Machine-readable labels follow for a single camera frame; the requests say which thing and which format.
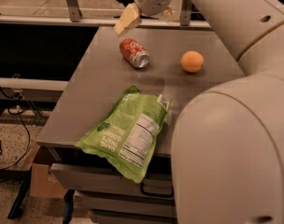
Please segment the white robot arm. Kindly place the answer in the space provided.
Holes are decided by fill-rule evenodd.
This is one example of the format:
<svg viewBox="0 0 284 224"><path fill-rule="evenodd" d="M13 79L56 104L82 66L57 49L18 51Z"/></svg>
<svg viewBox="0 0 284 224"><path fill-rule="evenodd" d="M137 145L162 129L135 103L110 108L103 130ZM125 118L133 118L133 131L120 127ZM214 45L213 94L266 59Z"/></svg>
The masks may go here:
<svg viewBox="0 0 284 224"><path fill-rule="evenodd" d="M193 98L171 141L178 224L284 224L284 5L191 0L244 77ZM170 0L135 0L147 16Z"/></svg>

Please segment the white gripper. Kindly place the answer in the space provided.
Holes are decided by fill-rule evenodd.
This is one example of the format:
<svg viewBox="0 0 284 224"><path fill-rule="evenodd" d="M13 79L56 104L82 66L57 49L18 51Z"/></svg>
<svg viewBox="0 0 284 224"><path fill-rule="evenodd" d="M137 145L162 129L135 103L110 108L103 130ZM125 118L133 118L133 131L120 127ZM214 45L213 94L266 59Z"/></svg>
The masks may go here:
<svg viewBox="0 0 284 224"><path fill-rule="evenodd" d="M154 16L161 13L164 21L173 19L173 9L169 6L171 0L134 0L122 12L121 17L114 26L117 36L123 36L130 30L137 27L142 20L140 11L147 16Z"/></svg>

